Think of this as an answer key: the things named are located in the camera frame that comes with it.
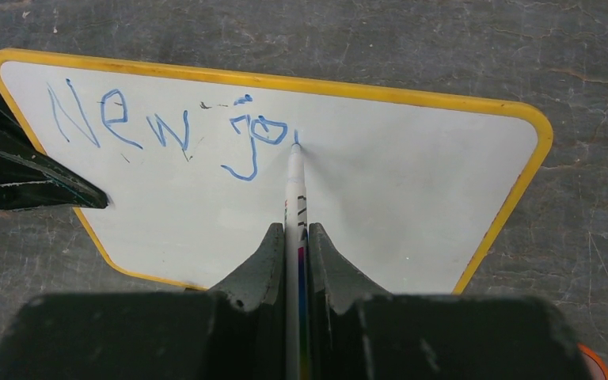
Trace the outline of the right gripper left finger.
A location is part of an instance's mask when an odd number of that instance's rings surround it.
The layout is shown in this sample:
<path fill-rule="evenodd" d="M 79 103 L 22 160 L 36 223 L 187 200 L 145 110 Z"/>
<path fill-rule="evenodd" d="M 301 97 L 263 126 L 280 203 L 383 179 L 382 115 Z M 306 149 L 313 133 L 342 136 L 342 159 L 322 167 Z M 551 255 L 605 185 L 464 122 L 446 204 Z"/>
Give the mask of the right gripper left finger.
<path fill-rule="evenodd" d="M 272 223 L 256 251 L 211 288 L 210 379 L 284 376 L 285 237 Z"/>

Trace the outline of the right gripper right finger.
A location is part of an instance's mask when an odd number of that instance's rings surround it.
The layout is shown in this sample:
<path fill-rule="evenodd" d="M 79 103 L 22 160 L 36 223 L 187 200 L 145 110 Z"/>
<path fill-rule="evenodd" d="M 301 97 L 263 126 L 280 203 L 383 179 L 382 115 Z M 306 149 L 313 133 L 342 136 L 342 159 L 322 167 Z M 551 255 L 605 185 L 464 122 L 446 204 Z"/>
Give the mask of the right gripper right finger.
<path fill-rule="evenodd" d="M 319 222 L 308 229 L 310 376 L 372 379 L 363 302 L 389 292 L 347 260 Z"/>

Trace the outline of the blue capped marker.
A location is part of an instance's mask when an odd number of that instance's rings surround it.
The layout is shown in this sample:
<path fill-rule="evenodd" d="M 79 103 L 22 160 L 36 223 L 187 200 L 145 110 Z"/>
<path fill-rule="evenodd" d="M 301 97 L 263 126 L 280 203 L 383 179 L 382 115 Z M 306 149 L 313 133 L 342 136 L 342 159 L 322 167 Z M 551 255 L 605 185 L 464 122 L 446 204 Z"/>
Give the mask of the blue capped marker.
<path fill-rule="evenodd" d="M 304 156 L 291 147 L 285 199 L 285 369 L 287 379 L 310 378 L 306 254 L 308 243 Z"/>

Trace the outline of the white whiteboard wooden frame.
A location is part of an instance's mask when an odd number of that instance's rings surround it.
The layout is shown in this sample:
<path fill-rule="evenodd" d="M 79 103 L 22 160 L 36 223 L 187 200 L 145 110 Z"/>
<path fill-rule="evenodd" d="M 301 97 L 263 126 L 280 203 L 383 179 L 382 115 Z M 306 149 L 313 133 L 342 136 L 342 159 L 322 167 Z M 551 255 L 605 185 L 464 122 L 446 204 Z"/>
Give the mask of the white whiteboard wooden frame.
<path fill-rule="evenodd" d="M 76 214 L 110 266 L 211 287 L 282 222 L 294 144 L 306 216 L 393 293 L 462 291 L 553 142 L 514 102 L 3 49 L 0 94 L 38 153 L 97 186 Z"/>

